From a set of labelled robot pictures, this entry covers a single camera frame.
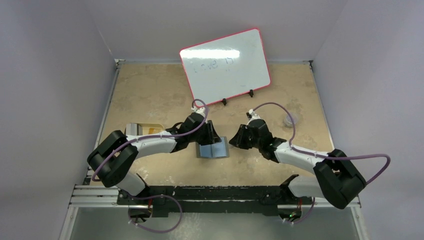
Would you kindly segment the grey leather card holder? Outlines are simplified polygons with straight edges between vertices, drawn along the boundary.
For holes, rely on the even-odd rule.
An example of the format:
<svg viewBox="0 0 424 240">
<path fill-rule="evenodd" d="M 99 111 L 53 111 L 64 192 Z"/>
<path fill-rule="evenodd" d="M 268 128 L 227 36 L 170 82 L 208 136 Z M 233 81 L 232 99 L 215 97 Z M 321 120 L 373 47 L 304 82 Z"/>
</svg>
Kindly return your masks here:
<svg viewBox="0 0 424 240">
<path fill-rule="evenodd" d="M 196 157 L 200 159 L 222 159 L 230 156 L 229 144 L 226 136 L 220 138 L 220 142 L 199 145 L 195 144 Z"/>
</svg>

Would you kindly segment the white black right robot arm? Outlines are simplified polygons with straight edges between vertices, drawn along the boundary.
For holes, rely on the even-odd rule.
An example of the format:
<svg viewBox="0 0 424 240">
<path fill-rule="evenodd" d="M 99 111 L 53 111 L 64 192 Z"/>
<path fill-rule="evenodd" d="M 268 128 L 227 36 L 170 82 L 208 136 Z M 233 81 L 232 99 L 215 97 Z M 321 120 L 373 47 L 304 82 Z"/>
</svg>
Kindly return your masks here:
<svg viewBox="0 0 424 240">
<path fill-rule="evenodd" d="M 283 182 L 280 196 L 288 204 L 301 197 L 323 198 L 342 210 L 367 186 L 350 161 L 334 159 L 344 156 L 343 151 L 334 149 L 330 153 L 324 152 L 322 157 L 307 155 L 302 147 L 295 151 L 287 140 L 273 136 L 262 119 L 240 125 L 229 144 L 243 150 L 258 149 L 267 160 L 292 165 L 314 175 L 294 174 Z"/>
</svg>

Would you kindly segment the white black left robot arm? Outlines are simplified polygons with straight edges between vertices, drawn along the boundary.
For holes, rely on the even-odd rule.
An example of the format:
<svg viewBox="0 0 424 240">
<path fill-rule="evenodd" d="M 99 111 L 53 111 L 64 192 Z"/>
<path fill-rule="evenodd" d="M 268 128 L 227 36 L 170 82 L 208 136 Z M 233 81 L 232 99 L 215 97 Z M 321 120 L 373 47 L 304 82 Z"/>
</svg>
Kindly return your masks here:
<svg viewBox="0 0 424 240">
<path fill-rule="evenodd" d="M 136 159 L 170 154 L 186 149 L 190 143 L 201 146 L 221 142 L 211 120 L 202 113 L 191 113 L 183 122 L 159 133 L 125 135 L 120 130 L 110 133 L 88 156 L 94 180 L 106 188 L 118 187 L 129 194 L 138 205 L 149 199 L 148 185 L 142 177 L 130 172 Z"/>
</svg>

